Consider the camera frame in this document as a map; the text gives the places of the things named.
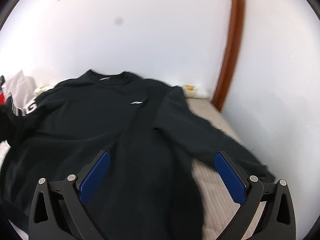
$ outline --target sweatshirt sleeve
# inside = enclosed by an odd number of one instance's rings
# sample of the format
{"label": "sweatshirt sleeve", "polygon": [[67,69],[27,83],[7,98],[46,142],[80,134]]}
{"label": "sweatshirt sleeve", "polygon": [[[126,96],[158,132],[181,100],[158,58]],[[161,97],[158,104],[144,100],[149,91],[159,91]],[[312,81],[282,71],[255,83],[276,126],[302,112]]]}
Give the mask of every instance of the sweatshirt sleeve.
{"label": "sweatshirt sleeve", "polygon": [[232,161],[250,176],[273,182],[275,177],[247,149],[207,120],[193,114],[180,87],[173,87],[165,96],[157,112],[154,128],[173,143],[178,144],[191,157],[215,168],[214,157],[225,151]]}

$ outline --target striped beige fabric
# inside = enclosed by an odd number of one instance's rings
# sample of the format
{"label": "striped beige fabric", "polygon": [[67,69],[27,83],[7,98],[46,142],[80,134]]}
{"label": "striped beige fabric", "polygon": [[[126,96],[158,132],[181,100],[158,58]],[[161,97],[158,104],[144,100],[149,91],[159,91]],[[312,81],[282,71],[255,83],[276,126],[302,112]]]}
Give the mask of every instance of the striped beige fabric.
{"label": "striped beige fabric", "polygon": [[[209,101],[205,99],[188,99],[188,104],[192,112],[207,119],[214,127],[240,142],[238,136]],[[194,160],[193,176],[198,184],[204,203],[203,239],[214,240],[231,221],[240,205],[232,201],[219,174],[210,167]],[[260,203],[258,211],[243,239],[247,239],[253,234],[263,207],[264,203]]]}

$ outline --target plastic bag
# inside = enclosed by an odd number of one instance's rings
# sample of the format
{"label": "plastic bag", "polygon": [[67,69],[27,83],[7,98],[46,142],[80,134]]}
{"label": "plastic bag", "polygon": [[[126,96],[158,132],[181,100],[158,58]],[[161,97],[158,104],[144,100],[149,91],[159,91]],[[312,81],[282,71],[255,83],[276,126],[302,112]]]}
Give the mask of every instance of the plastic bag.
{"label": "plastic bag", "polygon": [[35,80],[32,77],[25,76],[22,70],[3,85],[4,97],[8,98],[11,93],[14,105],[19,108],[24,108],[34,97],[33,91],[35,89]]}

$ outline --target blue gripper pad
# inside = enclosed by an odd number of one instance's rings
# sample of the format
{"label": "blue gripper pad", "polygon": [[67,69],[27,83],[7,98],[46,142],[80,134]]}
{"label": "blue gripper pad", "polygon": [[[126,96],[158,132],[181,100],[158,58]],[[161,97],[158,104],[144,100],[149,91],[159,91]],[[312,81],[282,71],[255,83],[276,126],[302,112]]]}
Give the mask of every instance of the blue gripper pad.
{"label": "blue gripper pad", "polygon": [[242,184],[238,175],[230,167],[221,153],[216,154],[214,165],[233,201],[242,205],[246,199],[245,186]]}
{"label": "blue gripper pad", "polygon": [[104,152],[79,187],[79,200],[89,202],[110,166],[110,154]]}

